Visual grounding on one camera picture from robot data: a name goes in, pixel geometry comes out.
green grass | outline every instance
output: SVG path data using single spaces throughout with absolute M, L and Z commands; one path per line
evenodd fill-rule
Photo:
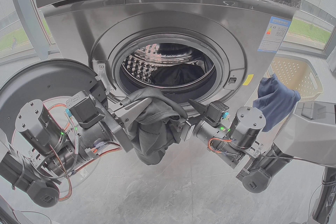
M 49 36 L 51 36 L 51 32 L 49 30 L 49 27 L 47 25 L 47 22 L 45 19 L 42 19 L 42 23 L 44 25 L 44 28 L 46 29 Z M 5 34 L 4 36 L 0 37 L 0 51 L 5 48 L 10 48 L 13 44 L 13 36 L 16 38 L 17 45 L 29 41 L 25 31 L 23 28 L 20 28 L 18 30 L 14 30 L 10 33 Z
M 293 19 L 291 26 L 288 29 L 288 32 L 299 34 L 308 39 L 318 41 L 323 44 L 326 44 L 328 42 L 331 34 L 330 32 L 320 27 L 298 19 Z

beige laundry basket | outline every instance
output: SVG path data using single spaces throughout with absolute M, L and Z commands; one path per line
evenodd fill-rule
M 289 89 L 298 91 L 302 101 L 315 100 L 323 93 L 321 81 L 307 59 L 280 54 L 274 58 L 265 77 L 270 78 L 273 73 Z M 257 91 L 258 87 L 246 105 L 252 106 L 253 100 L 258 98 Z

washing machine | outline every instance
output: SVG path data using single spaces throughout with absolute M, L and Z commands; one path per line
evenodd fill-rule
M 235 114 L 270 66 L 301 0 L 36 0 L 64 58 L 91 67 L 116 100 L 158 87 L 188 103 L 221 100 Z M 153 74 L 199 66 L 194 80 Z

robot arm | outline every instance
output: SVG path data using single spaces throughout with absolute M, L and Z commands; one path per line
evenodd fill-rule
M 129 151 L 133 148 L 124 128 L 151 101 L 149 97 L 125 107 L 115 104 L 107 110 L 94 97 L 81 91 L 66 101 L 67 116 L 74 117 L 78 122 L 73 127 L 74 133 L 71 133 L 57 125 L 41 100 L 33 100 L 23 106 L 15 122 L 17 131 L 32 146 L 29 158 L 11 148 L 1 132 L 0 175 L 13 187 L 26 192 L 36 204 L 53 206 L 60 195 L 58 179 L 76 173 L 97 159 L 99 155 L 93 148 L 103 150 L 109 144 L 118 146 L 113 150 L 122 147 Z M 330 217 L 336 200 L 334 104 L 298 103 L 278 132 L 272 147 L 262 154 L 264 145 L 257 141 L 257 136 L 266 120 L 260 110 L 241 107 L 227 129 L 221 125 L 221 120 L 229 115 L 229 108 L 225 104 L 214 101 L 204 106 L 193 100 L 190 103 L 200 115 L 187 121 L 181 119 L 176 125 L 181 131 L 182 140 L 196 136 L 209 151 L 232 168 L 248 155 L 250 160 L 236 177 L 250 192 L 264 191 L 272 178 L 292 159 L 326 166 L 321 195 L 308 223 L 327 223 L 325 221 Z
M 185 129 L 192 129 L 209 150 L 232 168 L 248 155 L 249 161 L 236 178 L 252 193 L 264 191 L 272 178 L 293 159 L 325 166 L 322 190 L 306 224 L 329 222 L 336 201 L 335 104 L 316 101 L 297 103 L 265 153 L 262 153 L 263 144 L 256 140 L 266 123 L 258 109 L 241 107 L 230 128 L 225 131 L 220 121 L 221 117 L 226 117 L 228 107 L 212 103 L 200 109 L 201 104 L 195 101 L 191 104 L 201 113 L 201 121 L 192 125 L 188 124 L 192 122 L 189 119 Z M 183 138 L 188 139 L 187 132 L 182 134 L 187 134 Z
M 41 100 L 33 100 L 23 106 L 15 122 L 17 131 L 32 146 L 29 157 L 12 148 L 6 134 L 0 130 L 0 175 L 13 188 L 26 192 L 37 205 L 51 207 L 60 198 L 59 179 L 99 158 L 98 152 L 110 144 L 118 146 L 111 151 L 122 147 L 128 152 L 133 148 L 123 128 L 128 127 L 150 102 L 151 98 L 145 98 L 125 107 L 118 104 L 114 110 L 106 110 L 94 97 L 81 91 L 66 102 L 68 116 L 73 115 L 78 122 L 73 128 L 74 135 L 55 122 Z

grey tile floor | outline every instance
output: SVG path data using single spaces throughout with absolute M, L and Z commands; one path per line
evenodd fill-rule
M 320 75 L 322 101 L 336 102 L 336 79 L 325 60 L 310 57 Z M 270 145 L 279 125 L 259 140 Z M 73 196 L 56 206 L 36 206 L 20 190 L 11 190 L 0 177 L 0 194 L 18 210 L 47 214 L 60 224 L 289 224 L 308 218 L 309 201 L 321 184 L 323 168 L 292 161 L 272 180 L 266 191 L 244 189 L 232 170 L 204 144 L 192 138 L 169 147 L 156 166 L 141 163 L 134 151 L 102 157 L 93 174 L 73 189 Z M 317 198 L 317 191 L 311 207 Z

